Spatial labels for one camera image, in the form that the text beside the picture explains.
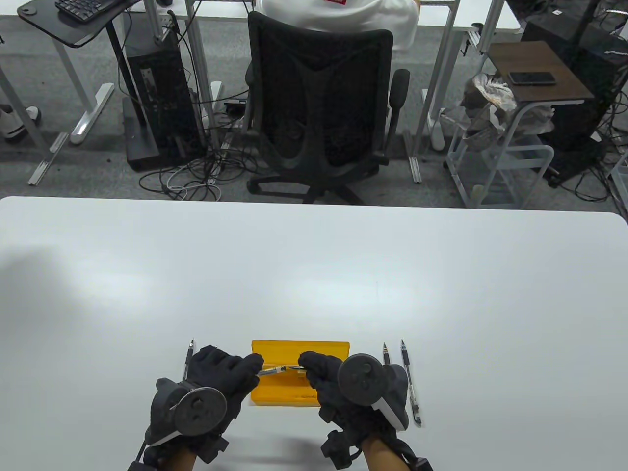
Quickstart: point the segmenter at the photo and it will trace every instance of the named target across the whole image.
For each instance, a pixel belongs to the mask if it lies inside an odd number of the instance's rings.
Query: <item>black pen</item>
[[[389,365],[391,363],[390,355],[388,354],[388,348],[386,347],[386,343],[384,343],[384,350],[382,351],[384,355],[384,365]]]
[[[194,339],[191,339],[190,345],[188,346],[188,353],[185,356],[185,368],[183,369],[183,380],[188,379],[188,370],[190,368],[190,361],[192,360],[192,355],[194,355]]]
[[[419,414],[419,404],[416,402],[416,395],[414,394],[414,386],[412,385],[412,376],[410,374],[410,358],[408,357],[408,350],[406,344],[401,339],[401,356],[403,357],[403,366],[406,368],[408,374],[408,391],[410,392],[410,406],[412,407],[412,415],[414,422],[418,426],[421,426],[421,415]]]

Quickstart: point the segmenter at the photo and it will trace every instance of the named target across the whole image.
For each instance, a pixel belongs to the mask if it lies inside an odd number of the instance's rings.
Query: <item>ballpoint pen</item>
[[[257,375],[258,376],[267,376],[269,374],[284,373],[287,370],[302,371],[302,370],[305,370],[305,368],[302,367],[302,366],[276,366],[275,368],[269,368],[269,369],[266,369],[266,370],[262,370],[259,373],[257,373]]]
[[[277,373],[283,373],[286,370],[285,366],[276,366],[275,368],[269,368],[267,370],[262,370],[259,373],[257,373],[258,376],[267,376],[269,374],[277,374]]]
[[[414,422],[421,426],[421,415],[419,414],[419,405],[416,402],[416,395],[414,394],[414,386],[412,385],[412,375],[410,374],[410,358],[408,357],[408,350],[406,344],[401,339],[401,356],[403,357],[403,366],[406,368],[408,374],[408,391],[410,393],[410,406],[412,407],[412,415]]]
[[[384,343],[384,350],[382,351],[384,354],[384,365],[389,365],[391,363],[390,355],[388,354],[388,348],[386,347],[386,343]]]
[[[194,355],[194,339],[191,339],[190,345],[188,346],[188,353],[185,356],[185,367],[183,369],[183,380],[188,379],[188,370],[190,369],[190,361],[192,360],[192,356]]]

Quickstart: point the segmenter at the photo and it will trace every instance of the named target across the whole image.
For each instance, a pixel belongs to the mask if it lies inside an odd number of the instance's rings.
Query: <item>black desktop surface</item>
[[[80,48],[107,26],[107,23],[140,0],[124,0],[110,10],[96,16],[89,23],[79,23],[55,6],[55,0],[33,0],[18,8],[18,16],[48,36],[70,48]],[[35,14],[26,9],[35,8]]]

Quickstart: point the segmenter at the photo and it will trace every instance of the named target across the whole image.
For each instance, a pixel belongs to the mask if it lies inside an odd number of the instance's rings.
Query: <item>forearm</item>
[[[175,456],[165,462],[160,467],[160,471],[192,471],[195,462],[196,455],[187,447],[184,447]]]
[[[362,452],[369,471],[408,471],[408,465],[378,438],[362,442]]]

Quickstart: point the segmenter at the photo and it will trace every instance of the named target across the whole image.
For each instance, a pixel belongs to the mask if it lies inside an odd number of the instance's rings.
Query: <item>white shirt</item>
[[[282,23],[329,33],[389,30],[392,49],[414,42],[419,7],[414,0],[257,0],[258,10]]]

